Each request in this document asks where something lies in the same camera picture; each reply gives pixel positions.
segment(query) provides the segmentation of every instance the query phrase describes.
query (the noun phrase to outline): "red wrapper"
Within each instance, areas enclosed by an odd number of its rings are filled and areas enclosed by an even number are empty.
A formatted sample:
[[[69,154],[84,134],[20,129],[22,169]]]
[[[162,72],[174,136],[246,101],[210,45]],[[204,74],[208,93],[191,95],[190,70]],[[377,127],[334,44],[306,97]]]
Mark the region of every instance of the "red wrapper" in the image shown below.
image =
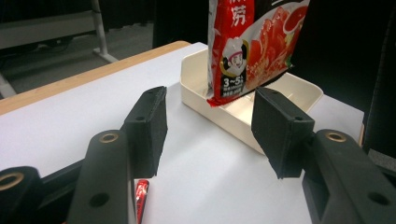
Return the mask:
[[[142,179],[136,184],[136,220],[137,224],[142,223],[143,213],[146,205],[146,198],[149,192],[149,181]]]
[[[210,105],[228,104],[291,67],[308,4],[309,0],[209,0]]]

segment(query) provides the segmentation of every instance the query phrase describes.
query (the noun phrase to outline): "white table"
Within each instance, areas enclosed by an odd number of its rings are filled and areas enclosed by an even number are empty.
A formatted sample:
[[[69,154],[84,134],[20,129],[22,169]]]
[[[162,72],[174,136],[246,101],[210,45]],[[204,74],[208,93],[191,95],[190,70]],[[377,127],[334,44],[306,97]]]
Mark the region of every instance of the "white table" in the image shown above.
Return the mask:
[[[182,104],[181,61],[204,48],[189,45],[3,114],[0,170],[29,165],[47,176],[83,159],[91,138],[119,129],[143,91],[166,86],[168,134],[145,224],[310,223],[301,178],[278,180],[263,155]],[[360,111],[328,96],[317,105],[316,130],[359,139]]]

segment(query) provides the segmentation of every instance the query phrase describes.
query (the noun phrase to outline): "red package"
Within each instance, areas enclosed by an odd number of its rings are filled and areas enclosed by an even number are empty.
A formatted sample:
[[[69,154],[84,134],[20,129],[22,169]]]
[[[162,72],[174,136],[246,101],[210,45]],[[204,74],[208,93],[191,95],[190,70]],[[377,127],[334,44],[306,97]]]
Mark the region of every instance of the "red package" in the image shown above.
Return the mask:
[[[291,67],[308,4],[309,0],[209,0],[210,105],[228,104]]]

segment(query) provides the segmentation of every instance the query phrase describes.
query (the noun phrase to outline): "plastic tray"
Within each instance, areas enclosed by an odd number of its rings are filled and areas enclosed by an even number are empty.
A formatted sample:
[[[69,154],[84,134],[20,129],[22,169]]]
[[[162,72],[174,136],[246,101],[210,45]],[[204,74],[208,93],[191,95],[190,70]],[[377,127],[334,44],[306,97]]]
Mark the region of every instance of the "plastic tray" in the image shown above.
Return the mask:
[[[263,154],[250,130],[254,92],[218,107],[211,107],[206,101],[207,56],[208,51],[204,49],[183,59],[180,75],[182,102]],[[305,113],[323,95],[321,88],[290,73],[266,87],[281,92]]]

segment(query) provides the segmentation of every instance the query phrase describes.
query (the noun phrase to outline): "gray floor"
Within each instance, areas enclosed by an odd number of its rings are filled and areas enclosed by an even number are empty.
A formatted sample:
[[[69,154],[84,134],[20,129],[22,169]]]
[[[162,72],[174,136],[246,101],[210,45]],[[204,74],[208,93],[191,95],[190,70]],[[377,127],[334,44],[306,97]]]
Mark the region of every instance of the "gray floor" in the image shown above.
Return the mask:
[[[108,53],[121,60],[152,47],[153,24],[134,24],[106,33]],[[92,70],[107,62],[92,53],[99,47],[96,35],[81,35],[65,46],[40,48],[7,57],[0,72],[17,93],[29,91],[51,82]]]

